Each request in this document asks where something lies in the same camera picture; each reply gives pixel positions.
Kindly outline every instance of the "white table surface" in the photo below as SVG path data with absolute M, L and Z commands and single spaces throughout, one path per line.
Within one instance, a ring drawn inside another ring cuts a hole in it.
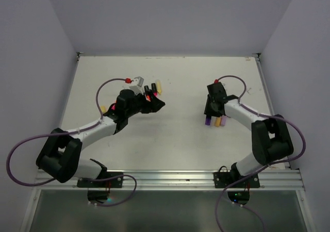
M 93 158 L 109 169 L 211 170 L 228 168 L 251 152 L 251 133 L 234 119 L 224 127 L 205 126 L 208 84 L 223 75 L 238 75 L 247 84 L 242 101 L 270 113 L 254 58 L 244 57 L 87 57 L 79 60 L 62 129 L 98 119 L 95 93 L 115 77 L 142 76 L 144 84 L 160 79 L 166 105 L 153 114 L 137 114 L 118 134 L 87 147 L 83 159 Z M 227 94 L 239 95 L 243 85 L 223 80 Z M 100 92 L 100 105 L 109 106 L 124 82 L 111 82 Z

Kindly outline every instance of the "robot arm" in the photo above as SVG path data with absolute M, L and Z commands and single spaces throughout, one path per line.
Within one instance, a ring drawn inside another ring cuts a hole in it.
M 227 96 L 221 82 L 208 85 L 207 89 L 204 114 L 215 117 L 226 115 L 244 125 L 252 134 L 252 152 L 232 165 L 231 183 L 293 153 L 293 145 L 285 122 L 265 119 L 247 111 L 239 104 L 238 97 Z
M 143 78 L 136 77 L 129 89 L 120 92 L 115 107 L 111 106 L 100 120 L 68 131 L 54 129 L 52 134 L 63 135 L 47 139 L 37 158 L 37 166 L 61 183 L 72 177 L 104 178 L 107 168 L 96 160 L 80 159 L 80 153 L 101 138 L 120 132 L 128 124 L 128 118 L 134 114 L 157 112 L 165 105 L 152 91 L 146 90 L 144 94 L 142 85 Z

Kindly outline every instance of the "white enclosure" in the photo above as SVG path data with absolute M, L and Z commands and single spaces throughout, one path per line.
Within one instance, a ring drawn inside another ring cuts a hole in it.
M 329 0 L 0 1 L 3 159 L 24 138 L 60 125 L 69 129 L 96 119 L 93 97 L 103 80 L 141 75 L 148 83 L 162 81 L 161 97 L 167 105 L 157 114 L 131 118 L 127 128 L 110 138 L 111 154 L 104 149 L 109 147 L 108 141 L 101 141 L 94 152 L 88 148 L 82 156 L 96 155 L 116 169 L 186 170 L 194 166 L 196 170 L 216 170 L 222 163 L 230 165 L 249 151 L 242 146 L 250 142 L 250 133 L 233 120 L 223 128 L 207 128 L 203 126 L 203 111 L 206 85 L 221 75 L 237 74 L 251 88 L 244 102 L 269 112 L 266 98 L 270 98 L 271 112 L 282 114 L 304 133 L 306 154 L 291 164 L 293 169 L 300 169 L 304 187 L 301 179 L 295 179 L 298 170 L 292 170 L 295 177 L 289 178 L 289 183 L 297 184 L 292 190 L 297 191 L 304 221 L 312 214 L 318 231 L 330 229 L 329 185 L 325 181 L 330 156 L 326 140 L 330 118 Z M 84 54 L 77 66 L 80 52 Z M 255 59 L 260 60 L 259 69 Z M 269 97 L 265 96 L 262 80 L 269 88 Z M 228 93 L 240 93 L 239 82 L 224 82 Z M 181 103 L 175 92 L 183 86 L 189 91 Z M 111 104 L 119 90 L 119 84 L 109 84 L 102 91 L 101 105 Z M 196 109 L 187 109 L 189 105 Z M 301 141 L 293 130 L 290 132 L 297 154 Z M 137 138 L 143 138 L 139 145 Z M 36 179 L 35 159 L 44 142 L 31 142 L 18 149 L 11 162 L 15 176 L 26 182 Z M 128 150 L 125 145 L 137 150 Z M 209 154 L 218 152 L 221 162 L 203 158 L 198 149 L 205 145 Z M 30 198 L 30 194 L 36 195 L 41 189 L 18 186 L 8 178 L 4 162 L 1 167 L 0 228 L 16 232 L 32 220 L 29 216 L 33 212 L 29 211 L 36 205 L 35 196 Z M 37 181 L 44 178 L 39 173 Z M 263 180 L 266 188 L 267 178 Z M 205 181 L 211 188 L 211 179 Z M 283 183 L 272 181 L 276 183 L 273 191 L 284 190 Z

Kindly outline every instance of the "purple cable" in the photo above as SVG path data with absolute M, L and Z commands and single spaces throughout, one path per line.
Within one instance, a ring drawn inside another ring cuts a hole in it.
M 218 197 L 218 199 L 217 199 L 217 201 L 216 201 L 216 207 L 215 207 L 215 210 L 214 210 L 214 214 L 215 214 L 215 216 L 216 216 L 216 222 L 217 222 L 217 225 L 218 225 L 219 229 L 220 229 L 222 232 L 224 232 L 224 229 L 223 229 L 223 227 L 221 226 L 220 221 L 219 221 L 219 218 L 218 218 L 218 206 L 219 206 L 220 199 L 222 198 L 223 194 L 225 193 L 225 191 L 226 191 L 228 188 L 230 188 L 230 187 L 232 187 L 232 186 L 234 186 L 234 185 L 236 185 L 236 184 L 238 184 L 238 183 L 241 183 L 241 182 L 245 181 L 246 179 L 249 179 L 250 177 L 252 177 L 252 176 L 255 175 L 255 174 L 260 173 L 261 171 L 265 170 L 268 166 L 271 166 L 271 165 L 274 165 L 274 164 L 277 164 L 277 163 L 290 162 L 290 161 L 293 161 L 293 160 L 297 160 L 297 159 L 300 158 L 300 157 L 305 153 L 305 151 L 306 151 L 306 140 L 305 140 L 305 137 L 304 137 L 303 133 L 301 132 L 301 130 L 300 130 L 296 125 L 294 125 L 292 122 L 290 122 L 290 121 L 288 121 L 288 120 L 286 120 L 286 119 L 283 119 L 283 118 L 281 118 L 281 117 L 276 117 L 276 116 L 266 115 L 266 114 L 262 114 L 262 113 L 257 113 L 256 111 L 254 111 L 254 110 L 248 108 L 248 107 L 245 106 L 244 104 L 241 104 L 241 98 L 243 97 L 243 95 L 244 95 L 245 92 L 246 92 L 246 83 L 245 83 L 245 81 L 244 81 L 242 78 L 240 78 L 240 77 L 238 77 L 238 76 L 234 76 L 234 75 L 226 75 L 226 76 L 222 76 L 222 77 L 220 77 L 220 78 L 218 79 L 218 81 L 220 81 L 221 79 L 226 78 L 226 77 L 236 78 L 236 79 L 240 80 L 240 81 L 243 83 L 243 85 L 244 85 L 244 90 L 243 90 L 242 94 L 238 97 L 238 103 L 239 103 L 239 105 L 240 105 L 242 108 L 244 108 L 245 110 L 247 110 L 247 111 L 249 111 L 249 112 L 251 112 L 251 113 L 253 113 L 254 115 L 257 115 L 257 116 L 259 116 L 259 117 L 262 117 L 262 118 L 270 118 L 270 119 L 276 119 L 276 120 L 281 120 L 281 121 L 283 121 L 283 122 L 285 122 L 285 123 L 291 125 L 291 126 L 292 126 L 292 127 L 298 132 L 299 136 L 301 137 L 301 139 L 302 139 L 302 143 L 303 143 L 303 146 L 302 146 L 302 150 L 301 150 L 301 152 L 300 152 L 298 155 L 296 155 L 295 157 L 292 157 L 292 158 L 287 159 L 287 160 L 280 160 L 280 161 L 274 161 L 274 162 L 271 162 L 271 163 L 268 164 L 267 166 L 263 166 L 261 169 L 255 171 L 254 173 L 251 173 L 251 174 L 245 176 L 244 178 L 242 178 L 242 179 L 240 179 L 240 180 L 238 180 L 238 181 L 236 181 L 236 182 L 234 182 L 234 183 L 232 183 L 232 184 L 226 186 L 226 187 L 223 189 L 223 191 L 220 193 L 220 195 L 219 195 L 219 197 Z M 260 216 L 259 216 L 254 210 L 252 210 L 251 208 L 248 208 L 248 210 L 251 211 L 251 212 L 253 212 L 256 216 L 258 216 L 258 217 L 260 218 L 260 220 L 261 220 L 261 222 L 262 222 L 263 230 L 264 230 L 264 231 L 267 231 L 266 226 L 265 226 L 265 222 L 263 221 L 263 219 L 262 219 L 262 218 L 261 218 L 261 217 L 260 217 Z
M 102 114 L 102 111 L 101 111 L 101 108 L 100 108 L 100 105 L 98 103 L 98 94 L 100 93 L 100 90 L 101 88 L 111 82 L 111 81 L 125 81 L 124 78 L 113 78 L 113 79 L 110 79 L 110 80 L 107 80 L 106 82 L 104 82 L 97 90 L 96 92 L 96 106 L 97 106 L 97 109 L 98 111 L 100 112 L 100 115 L 101 115 L 101 118 L 100 120 L 103 119 L 103 114 Z M 90 130 L 90 129 L 93 129 L 95 127 L 98 126 L 98 124 L 100 123 L 100 121 L 96 122 L 94 125 L 91 125 L 89 127 L 86 127 L 84 129 L 81 129 L 80 132 L 84 132 L 84 131 L 87 131 L 87 130 Z M 25 183 L 25 182 L 22 182 L 18 179 L 15 178 L 15 176 L 13 176 L 12 172 L 11 172 L 11 169 L 10 169 L 10 160 L 11 160 L 11 157 L 12 155 L 14 154 L 15 150 L 21 146 L 23 143 L 26 143 L 28 141 L 31 141 L 31 140 L 34 140 L 34 139 L 38 139 L 38 138 L 48 138 L 48 137 L 57 137 L 57 136 L 65 136 L 65 135 L 73 135 L 73 134 L 77 134 L 78 131 L 71 131 L 71 132 L 63 132 L 63 133 L 53 133 L 53 134 L 41 134 L 41 135 L 37 135 L 37 136 L 33 136 L 33 137 L 30 137 L 30 138 L 26 138 L 24 140 L 22 140 L 21 142 L 18 142 L 9 152 L 8 156 L 7 156 L 7 161 L 6 161 L 6 170 L 7 170 L 7 174 L 9 176 L 9 178 L 11 178 L 11 180 L 21 186 L 26 186 L 26 187 L 37 187 L 37 186 L 41 186 L 41 185 L 44 185 L 44 184 L 47 184 L 51 181 L 54 181 L 55 179 L 49 179 L 49 180 L 46 180 L 44 182 L 40 182 L 40 183 Z
M 131 179 L 134 180 L 134 182 L 135 182 L 134 189 L 130 193 L 130 195 L 127 196 L 126 198 L 124 198 L 123 200 L 117 202 L 117 203 L 113 203 L 113 204 L 101 204 L 101 203 L 98 204 L 98 203 L 94 203 L 94 204 L 96 204 L 97 206 L 102 206 L 102 207 L 111 207 L 111 206 L 120 205 L 120 204 L 126 202 L 127 200 L 129 200 L 131 197 L 133 197 L 138 183 L 137 183 L 136 179 L 133 176 L 129 175 L 129 174 L 117 175 L 115 177 L 110 177 L 110 178 L 106 178 L 106 179 L 85 179 L 85 180 L 92 181 L 92 182 L 103 182 L 103 181 L 109 181 L 109 180 L 112 180 L 112 179 L 117 179 L 119 177 L 129 177 L 129 178 L 131 178 Z

